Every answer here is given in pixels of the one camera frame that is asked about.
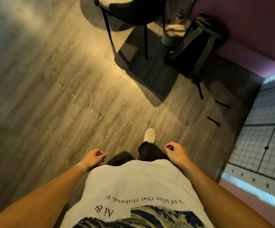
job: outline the backpack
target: backpack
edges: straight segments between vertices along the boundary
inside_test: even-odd
[[[208,58],[228,38],[228,30],[213,17],[201,13],[189,26],[176,48],[167,51],[164,61],[185,77],[197,76]]]

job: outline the wooden floor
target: wooden floor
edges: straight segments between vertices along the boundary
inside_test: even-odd
[[[91,149],[137,158],[149,127],[214,180],[227,162],[262,79],[215,56],[201,100],[163,63],[160,26],[148,25],[146,61],[141,29],[109,20],[116,56],[93,0],[0,0],[0,211]]]

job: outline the person's left arm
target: person's left arm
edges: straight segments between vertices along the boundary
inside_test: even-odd
[[[0,227],[52,228],[78,180],[106,157],[107,154],[100,149],[91,150],[70,170],[2,211]]]

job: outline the hand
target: hand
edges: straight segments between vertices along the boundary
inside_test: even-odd
[[[184,169],[185,165],[192,162],[186,152],[186,149],[178,143],[169,142],[164,146],[164,150],[166,151],[170,161],[181,169]]]
[[[107,153],[101,149],[93,149],[78,163],[78,165],[81,165],[86,172],[88,172],[97,167],[101,162],[104,162],[106,157]]]

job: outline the white t-shirt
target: white t-shirt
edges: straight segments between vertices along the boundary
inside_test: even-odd
[[[92,170],[61,228],[74,226],[213,228],[190,181],[168,160]]]

